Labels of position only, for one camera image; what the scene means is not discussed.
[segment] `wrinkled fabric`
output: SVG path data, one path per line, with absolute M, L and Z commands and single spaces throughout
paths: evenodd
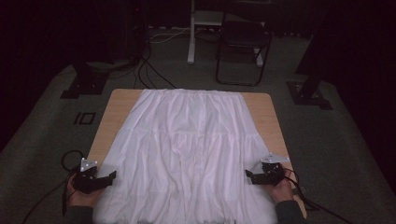
M 117 178 L 94 222 L 276 223 L 245 175 L 268 153 L 241 94 L 144 90 L 99 171 Z

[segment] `table surface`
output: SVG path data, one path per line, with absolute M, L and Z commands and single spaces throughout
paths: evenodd
M 88 156 L 89 160 L 98 161 L 99 167 L 141 92 L 142 90 L 125 89 L 118 89 L 112 92 Z M 288 157 L 289 154 L 270 95 L 252 92 L 241 92 L 241 94 L 253 117 L 256 129 L 265 145 L 267 145 L 268 150 L 277 155 Z M 283 165 L 292 169 L 291 162 L 283 163 Z M 295 200 L 299 203 L 306 217 L 303 202 L 297 196 Z

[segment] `person's hand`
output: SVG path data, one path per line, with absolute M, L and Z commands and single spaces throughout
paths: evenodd
M 285 169 L 285 176 L 290 177 L 290 174 L 291 171 Z M 262 186 L 265 190 L 267 190 L 271 194 L 275 203 L 294 200 L 293 192 L 291 191 L 291 183 L 287 178 L 282 179 L 276 186 L 273 185 L 262 185 Z
M 89 207 L 93 207 L 96 202 L 98 201 L 99 197 L 102 195 L 103 191 L 105 189 L 99 189 L 96 191 L 93 191 L 90 194 L 85 194 L 81 191 L 75 190 L 73 188 L 73 181 L 76 178 L 76 174 L 73 174 L 70 179 L 69 182 L 67 183 L 67 191 L 69 193 L 69 200 L 68 200 L 68 204 L 70 206 L 89 206 Z

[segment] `white desk leg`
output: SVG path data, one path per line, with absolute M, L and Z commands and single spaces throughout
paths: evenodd
M 189 56 L 187 58 L 188 64 L 194 63 L 195 57 L 195 1 L 191 0 L 191 18 L 190 18 L 190 45 L 189 45 Z
M 259 49 L 254 49 L 254 53 L 257 54 L 259 52 Z M 262 67 L 262 55 L 260 54 L 259 57 L 256 59 L 256 64 L 258 67 Z

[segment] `chair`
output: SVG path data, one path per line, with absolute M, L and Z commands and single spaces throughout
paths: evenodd
M 216 80 L 222 84 L 256 86 L 262 81 L 268 52 L 274 33 L 282 32 L 283 9 L 281 6 L 263 1 L 232 1 L 224 10 L 217 51 Z M 219 63 L 222 45 L 233 48 L 251 49 L 256 62 L 265 49 L 262 69 L 257 81 L 252 83 L 224 81 L 219 78 Z

